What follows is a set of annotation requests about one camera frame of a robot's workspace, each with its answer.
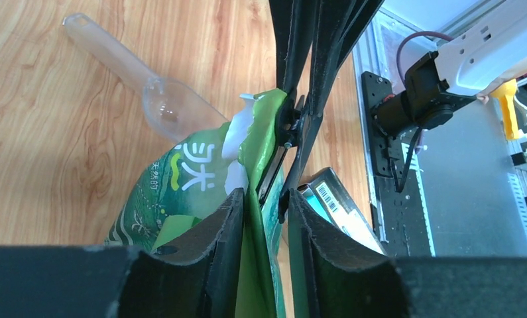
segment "wood grain tabletop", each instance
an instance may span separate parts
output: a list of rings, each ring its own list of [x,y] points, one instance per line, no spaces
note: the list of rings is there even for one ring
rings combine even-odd
[[[102,242],[142,171],[173,147],[139,96],[69,40],[62,19],[77,12],[228,119],[240,93],[275,87],[266,0],[0,0],[0,244]],[[351,57],[305,175],[327,166],[370,222]]]

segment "yellow tool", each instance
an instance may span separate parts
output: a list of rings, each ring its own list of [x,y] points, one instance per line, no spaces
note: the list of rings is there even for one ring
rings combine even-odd
[[[505,139],[507,140],[516,140],[521,137],[513,103],[515,93],[517,93],[517,80],[512,79],[503,83],[490,94],[491,97],[497,98],[499,105],[501,106],[503,125],[505,128]]]

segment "transparent plastic scoop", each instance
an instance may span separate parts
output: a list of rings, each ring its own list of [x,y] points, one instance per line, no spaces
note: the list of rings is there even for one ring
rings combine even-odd
[[[226,121],[193,89],[176,79],[158,76],[85,14],[66,17],[63,25],[76,45],[142,95],[148,124],[158,134],[180,142],[196,131],[218,128]]]

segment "purple cable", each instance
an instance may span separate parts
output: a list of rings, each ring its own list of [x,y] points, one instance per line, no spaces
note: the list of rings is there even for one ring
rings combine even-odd
[[[402,84],[404,84],[404,72],[402,72],[402,62],[400,61],[400,57],[402,55],[402,48],[404,48],[404,45],[406,43],[410,42],[413,38],[417,38],[419,36],[432,36],[434,38],[440,38],[442,40],[451,42],[453,40],[452,36],[448,36],[441,32],[435,32],[435,31],[420,31],[415,32],[407,36],[402,43],[400,43],[400,46],[398,46],[398,51],[396,51],[396,68],[398,68],[398,75],[400,76],[400,80],[402,80]],[[420,137],[418,139],[418,143],[414,149],[414,152],[416,154],[420,153],[420,151],[423,149],[423,137],[424,137],[424,131],[422,130]]]

